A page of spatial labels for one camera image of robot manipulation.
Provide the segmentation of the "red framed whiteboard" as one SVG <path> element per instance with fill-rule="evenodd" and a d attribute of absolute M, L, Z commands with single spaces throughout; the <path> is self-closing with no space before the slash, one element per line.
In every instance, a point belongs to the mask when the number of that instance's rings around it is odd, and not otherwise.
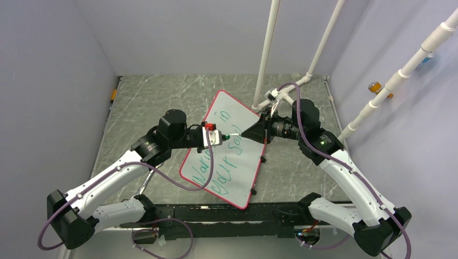
<path fill-rule="evenodd" d="M 216 124 L 218 130 L 229 135 L 242 133 L 257 122 L 259 116 L 229 93 L 220 90 L 204 120 Z M 245 209 L 265 145 L 242 137 L 230 137 L 212 150 L 214 170 L 204 190 L 239 209 Z"/>

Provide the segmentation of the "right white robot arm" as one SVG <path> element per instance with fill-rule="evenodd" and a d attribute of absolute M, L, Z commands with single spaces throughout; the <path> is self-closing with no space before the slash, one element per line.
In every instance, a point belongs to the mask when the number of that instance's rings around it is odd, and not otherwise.
<path fill-rule="evenodd" d="M 403 236 L 406 258 L 411 257 L 412 245 L 406 233 L 411 212 L 406 207 L 396 207 L 367 180 L 337 137 L 321 127 L 320 112 L 314 102 L 300 99 L 293 104 L 290 117 L 278 115 L 272 106 L 265 107 L 259 120 L 244 130 L 241 137 L 261 144 L 270 144 L 275 137 L 296 140 L 302 154 L 330 175 L 355 206 L 355 210 L 350 210 L 310 193 L 298 202 L 302 223 L 318 220 L 331 224 L 373 257 L 388 257 L 384 250 Z"/>

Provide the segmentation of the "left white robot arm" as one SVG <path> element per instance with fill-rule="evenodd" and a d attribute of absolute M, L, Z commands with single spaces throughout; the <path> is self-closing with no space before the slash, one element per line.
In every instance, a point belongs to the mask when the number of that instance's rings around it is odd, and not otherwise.
<path fill-rule="evenodd" d="M 103 205 L 113 193 L 134 179 L 159 174 L 173 185 L 189 190 L 204 189 L 186 187 L 158 169 L 171 157 L 174 149 L 196 148 L 200 153 L 211 150 L 224 141 L 224 135 L 214 124 L 205 121 L 189 126 L 186 114 L 181 110 L 168 110 L 144 136 L 140 137 L 111 166 L 86 183 L 67 192 L 55 190 L 46 198 L 48 220 L 38 237 L 41 250 L 60 246 L 75 249 L 87 242 L 95 233 L 116 225 L 135 222 L 147 227 L 154 222 L 156 207 L 143 194 L 136 194 L 127 201 Z"/>

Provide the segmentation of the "silver combination wrench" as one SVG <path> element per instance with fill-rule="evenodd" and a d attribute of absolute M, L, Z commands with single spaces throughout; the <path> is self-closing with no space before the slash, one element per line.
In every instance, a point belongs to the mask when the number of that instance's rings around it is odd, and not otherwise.
<path fill-rule="evenodd" d="M 136 192 L 136 195 L 142 195 L 145 192 L 145 189 L 147 188 L 148 184 L 150 183 L 151 179 L 153 178 L 155 174 L 154 170 L 150 170 L 148 175 L 146 176 L 145 180 L 143 183 L 140 185 L 138 191 Z"/>

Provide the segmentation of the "white PVC diagonal pipe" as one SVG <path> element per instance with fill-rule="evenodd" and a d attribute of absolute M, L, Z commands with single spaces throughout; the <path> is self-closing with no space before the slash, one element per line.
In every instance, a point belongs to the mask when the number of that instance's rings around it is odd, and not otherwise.
<path fill-rule="evenodd" d="M 341 134 L 338 136 L 339 141 L 344 141 L 353 135 L 361 123 L 372 115 L 380 107 L 381 103 L 410 77 L 410 74 L 429 56 L 429 54 L 436 51 L 439 46 L 447 41 L 455 33 L 456 29 L 457 10 L 454 10 L 454 12 L 444 22 L 438 25 L 438 27 L 422 42 L 420 48 L 413 54 L 411 59 L 391 76 L 382 90 L 364 106 L 358 116 L 342 130 Z"/>

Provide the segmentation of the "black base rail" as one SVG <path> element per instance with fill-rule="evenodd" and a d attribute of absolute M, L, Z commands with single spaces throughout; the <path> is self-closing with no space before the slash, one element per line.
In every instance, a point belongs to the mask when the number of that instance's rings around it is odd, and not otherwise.
<path fill-rule="evenodd" d="M 161 222 L 153 227 L 166 240 L 185 238 L 189 233 L 196 238 L 293 238 L 296 232 L 315 223 L 296 202 L 250 203 L 245 209 L 223 203 L 157 204 L 156 218 Z"/>

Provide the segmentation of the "white PVC pipe frame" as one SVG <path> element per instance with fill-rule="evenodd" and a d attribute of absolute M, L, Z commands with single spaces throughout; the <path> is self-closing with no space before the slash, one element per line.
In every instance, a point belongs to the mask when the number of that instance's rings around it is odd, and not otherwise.
<path fill-rule="evenodd" d="M 268 102 L 260 101 L 262 86 L 265 81 L 265 74 L 267 72 L 267 65 L 269 57 L 274 57 L 275 67 L 274 72 L 281 72 L 283 69 L 280 65 L 285 65 L 287 61 L 294 61 L 299 64 L 299 58 L 305 57 L 306 60 L 310 60 L 309 68 L 305 75 L 299 79 L 298 84 L 304 84 L 310 81 L 319 58 L 325 48 L 326 43 L 331 35 L 333 28 L 335 27 L 336 21 L 341 13 L 345 1 L 337 1 L 332 14 L 329 17 L 329 21 L 324 28 L 321 39 L 317 40 L 315 37 L 318 35 L 318 29 L 314 25 L 307 25 L 305 32 L 300 32 L 294 35 L 292 39 L 286 39 L 284 43 L 278 43 L 277 46 L 280 50 L 272 51 L 272 44 L 274 41 L 275 28 L 277 27 L 277 20 L 279 16 L 280 1 L 272 1 L 270 6 L 270 12 L 268 15 L 267 29 L 265 33 L 264 44 L 262 47 L 262 54 L 259 66 L 259 72 L 257 76 L 257 82 L 255 86 L 255 92 L 253 97 L 252 109 L 257 111 L 262 107 L 265 107 Z"/>

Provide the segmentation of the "orange yellow wall fitting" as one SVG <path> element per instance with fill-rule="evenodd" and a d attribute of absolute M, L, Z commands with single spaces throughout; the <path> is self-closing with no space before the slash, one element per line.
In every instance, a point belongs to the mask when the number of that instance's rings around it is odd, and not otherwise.
<path fill-rule="evenodd" d="M 374 81 L 368 85 L 368 89 L 375 95 L 378 95 L 383 89 L 383 87 L 378 81 Z"/>

